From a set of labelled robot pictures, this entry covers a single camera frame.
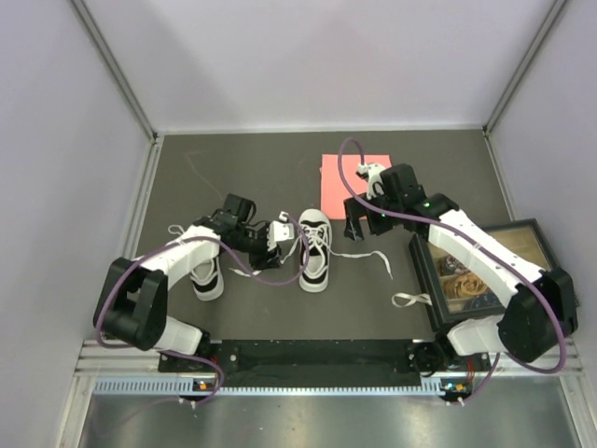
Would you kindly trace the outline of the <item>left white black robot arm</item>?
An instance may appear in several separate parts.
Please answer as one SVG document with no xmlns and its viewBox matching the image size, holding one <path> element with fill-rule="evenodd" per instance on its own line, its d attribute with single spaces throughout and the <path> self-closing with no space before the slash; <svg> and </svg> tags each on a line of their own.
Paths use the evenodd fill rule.
<svg viewBox="0 0 597 448">
<path fill-rule="evenodd" d="M 209 334 L 168 315 L 169 291 L 188 277 L 207 287 L 206 296 L 219 295 L 223 251 L 247 254 L 252 272 L 278 268 L 279 244 L 293 238 L 293 225 L 286 214 L 253 225 L 255 210 L 254 202 L 230 194 L 222 207 L 165 246 L 113 261 L 93 317 L 97 338 L 114 338 L 116 348 L 178 352 L 190 369 L 205 368 L 212 356 Z"/>
</svg>

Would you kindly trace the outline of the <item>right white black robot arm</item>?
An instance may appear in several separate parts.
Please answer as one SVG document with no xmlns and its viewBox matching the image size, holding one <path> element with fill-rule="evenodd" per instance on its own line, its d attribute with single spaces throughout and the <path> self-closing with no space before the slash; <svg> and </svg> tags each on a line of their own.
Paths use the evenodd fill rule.
<svg viewBox="0 0 597 448">
<path fill-rule="evenodd" d="M 442 367 L 454 370 L 469 355 L 494 352 L 535 371 L 535 362 L 558 348 L 559 360 L 551 371 L 563 368 L 565 339 L 577 328 L 576 294 L 569 273 L 561 268 L 544 270 L 514 254 L 447 196 L 426 195 L 407 164 L 385 168 L 361 161 L 356 174 L 368 189 L 352 193 L 344 202 L 346 237 L 363 239 L 362 218 L 373 234 L 401 225 L 455 257 L 489 287 L 504 309 L 501 315 L 468 318 L 452 326 L 435 347 Z"/>
</svg>

